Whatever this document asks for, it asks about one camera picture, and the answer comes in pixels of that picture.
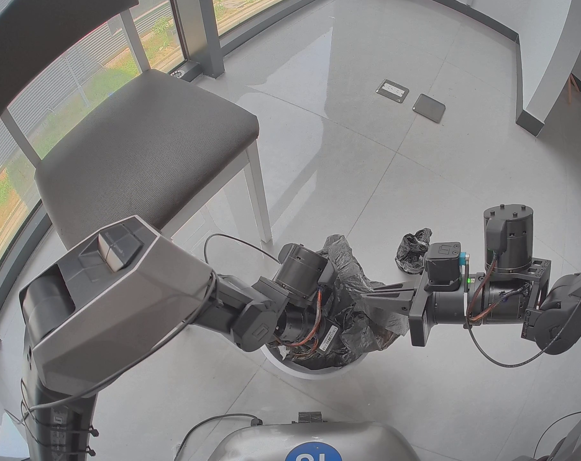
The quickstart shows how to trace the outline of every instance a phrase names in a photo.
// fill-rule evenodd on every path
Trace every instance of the white chair leg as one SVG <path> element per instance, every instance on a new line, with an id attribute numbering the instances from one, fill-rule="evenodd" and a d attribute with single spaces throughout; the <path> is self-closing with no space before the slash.
<path id="1" fill-rule="evenodd" d="M 263 185 L 263 173 L 260 171 L 259 150 L 256 142 L 253 142 L 247 149 L 248 164 L 244 167 L 246 182 L 248 183 L 248 193 L 252 202 L 252 210 L 256 219 L 256 227 L 259 230 L 260 238 L 263 242 L 271 241 L 271 224 L 269 212 L 267 211 L 267 201 L 265 200 L 265 187 Z"/>

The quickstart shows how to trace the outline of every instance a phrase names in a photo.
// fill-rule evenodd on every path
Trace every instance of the crumpled black plastic bag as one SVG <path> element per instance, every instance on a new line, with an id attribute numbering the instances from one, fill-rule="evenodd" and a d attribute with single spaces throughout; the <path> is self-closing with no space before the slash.
<path id="1" fill-rule="evenodd" d="M 395 263 L 397 263 L 400 270 L 410 275 L 417 275 L 423 272 L 423 260 L 425 259 L 425 253 L 429 249 L 429 240 L 432 234 L 431 229 L 425 227 L 416 234 L 403 236 L 395 257 Z"/>
<path id="2" fill-rule="evenodd" d="M 330 235 L 318 253 L 329 259 L 338 272 L 333 284 L 333 298 L 329 299 L 323 311 L 341 327 L 340 345 L 326 356 L 317 353 L 309 358 L 290 360 L 312 370 L 341 367 L 364 353 L 386 349 L 407 333 L 406 316 L 374 308 L 361 297 L 361 294 L 384 284 L 365 276 L 345 236 Z"/>

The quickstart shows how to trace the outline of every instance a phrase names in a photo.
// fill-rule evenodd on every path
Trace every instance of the gray upholstered chair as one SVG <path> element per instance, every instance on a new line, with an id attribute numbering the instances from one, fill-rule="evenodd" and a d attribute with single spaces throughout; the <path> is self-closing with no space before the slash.
<path id="1" fill-rule="evenodd" d="M 260 237 L 269 241 L 256 116 L 150 69 L 129 10 L 138 3 L 13 0 L 0 14 L 0 119 L 34 164 L 60 239 L 72 247 L 134 214 L 170 237 L 243 169 Z M 53 60 L 117 14 L 141 74 L 39 158 L 7 107 Z"/>

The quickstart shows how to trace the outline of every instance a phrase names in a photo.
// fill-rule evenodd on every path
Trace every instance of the robotic arm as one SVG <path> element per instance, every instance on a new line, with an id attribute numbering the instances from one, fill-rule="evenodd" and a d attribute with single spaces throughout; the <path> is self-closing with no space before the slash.
<path id="1" fill-rule="evenodd" d="M 435 324 L 523 323 L 521 337 L 561 353 L 581 336 L 581 274 L 550 292 L 550 261 L 532 256 L 532 209 L 485 212 L 486 272 L 469 272 L 461 244 L 434 243 L 416 280 L 364 296 L 407 315 L 413 345 Z M 325 312 L 336 270 L 301 245 L 280 252 L 273 279 L 218 276 L 137 216 L 86 238 L 20 292 L 26 323 L 22 416 L 33 461 L 83 461 L 96 394 L 195 324 L 252 352 L 271 342 L 339 340 Z"/>

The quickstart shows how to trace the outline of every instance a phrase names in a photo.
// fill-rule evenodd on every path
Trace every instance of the chair backrest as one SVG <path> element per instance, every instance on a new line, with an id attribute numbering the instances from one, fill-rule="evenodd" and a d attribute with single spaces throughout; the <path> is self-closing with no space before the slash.
<path id="1" fill-rule="evenodd" d="M 13 0 L 0 14 L 0 117 L 51 62 L 139 0 Z"/>

